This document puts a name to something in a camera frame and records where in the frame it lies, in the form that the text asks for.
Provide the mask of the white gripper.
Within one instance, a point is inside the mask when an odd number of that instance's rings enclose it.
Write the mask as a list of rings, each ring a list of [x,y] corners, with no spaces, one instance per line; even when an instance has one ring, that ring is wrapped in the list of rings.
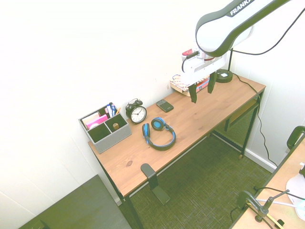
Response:
[[[212,93],[217,79],[217,70],[225,65],[225,56],[216,57],[211,61],[193,57],[183,63],[181,83],[189,85],[189,93],[192,103],[197,102],[197,82],[210,75],[208,93]]]

